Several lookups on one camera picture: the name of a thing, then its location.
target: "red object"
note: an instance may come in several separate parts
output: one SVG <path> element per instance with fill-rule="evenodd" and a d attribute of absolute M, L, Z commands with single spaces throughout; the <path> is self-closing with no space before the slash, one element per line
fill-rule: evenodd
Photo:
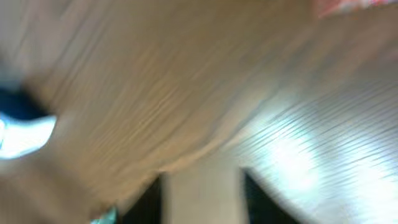
<path fill-rule="evenodd" d="M 315 13 L 318 17 L 323 17 L 392 2 L 398 0 L 315 0 Z"/>

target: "beige surface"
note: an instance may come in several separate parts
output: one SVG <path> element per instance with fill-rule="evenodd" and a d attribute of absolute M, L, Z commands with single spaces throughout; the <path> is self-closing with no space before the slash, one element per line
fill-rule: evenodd
<path fill-rule="evenodd" d="M 370 205 L 396 205 L 396 193 L 368 197 L 375 192 L 363 187 L 396 188 L 394 107 L 369 127 L 347 122 L 368 124 L 373 110 L 396 104 L 389 97 L 396 95 L 397 11 L 391 5 L 316 21 L 309 1 L 0 1 L 0 46 L 9 65 L 59 115 L 45 148 L 0 163 L 2 182 L 37 214 L 31 223 L 79 223 L 102 203 L 134 197 L 158 170 L 178 172 L 222 149 L 316 220 L 394 221 L 396 211 Z M 380 91 L 369 82 L 382 82 L 385 91 L 369 98 Z M 356 106 L 337 112 L 346 105 Z M 303 154 L 291 149 L 300 144 L 291 136 L 278 143 L 261 134 L 286 127 L 291 116 L 293 132 L 311 127 L 310 148 L 302 150 L 315 156 L 296 159 Z M 356 179 L 346 148 L 362 152 L 358 159 L 370 152 L 347 143 L 351 138 L 368 145 L 387 139 L 370 150 L 372 161 L 383 160 L 358 169 L 375 173 L 372 167 L 387 161 L 388 172 Z M 270 140 L 276 146 L 263 147 Z M 274 148 L 285 154 L 269 157 Z M 278 167 L 297 170 L 294 162 L 307 157 L 318 158 L 304 166 L 319 170 L 311 178 L 320 186 L 310 193 L 287 187 L 305 171 Z M 14 200 L 5 201 L 1 206 L 12 208 Z"/>
<path fill-rule="evenodd" d="M 247 223 L 243 176 L 232 157 L 215 154 L 170 174 L 166 223 Z"/>

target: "white object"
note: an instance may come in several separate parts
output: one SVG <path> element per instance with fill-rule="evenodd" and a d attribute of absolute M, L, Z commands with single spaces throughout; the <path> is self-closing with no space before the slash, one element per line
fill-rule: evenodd
<path fill-rule="evenodd" d="M 50 139 L 56 116 L 29 121 L 0 113 L 0 159 L 15 159 L 39 150 Z"/>

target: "wood paneling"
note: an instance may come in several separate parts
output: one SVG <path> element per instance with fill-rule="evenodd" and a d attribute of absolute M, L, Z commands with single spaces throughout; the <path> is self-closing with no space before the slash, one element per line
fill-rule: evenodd
<path fill-rule="evenodd" d="M 0 6 L 1 47 L 21 71 L 15 76 L 59 116 L 43 149 L 0 163 L 5 181 L 28 195 L 45 220 L 71 223 L 98 204 L 123 204 L 157 171 L 178 172 L 216 151 L 252 167 L 304 216 L 356 223 L 386 215 L 346 197 L 366 198 L 353 192 L 366 183 L 346 184 L 358 175 L 344 170 L 356 166 L 346 147 L 364 152 L 346 145 L 356 135 L 389 139 L 385 157 L 396 161 L 396 138 L 385 135 L 395 117 L 372 114 L 393 113 L 388 108 L 396 104 L 389 97 L 398 72 L 397 5 L 322 21 L 312 17 L 310 1 L 4 0 Z M 306 128 L 309 148 L 323 155 L 307 166 L 319 170 L 321 185 L 310 194 L 286 187 L 295 174 L 280 171 L 268 158 L 272 149 L 262 146 L 275 142 L 264 133 L 285 126 L 293 133 Z M 396 167 L 389 169 L 386 185 L 393 189 Z M 70 198 L 54 196 L 65 191 Z"/>

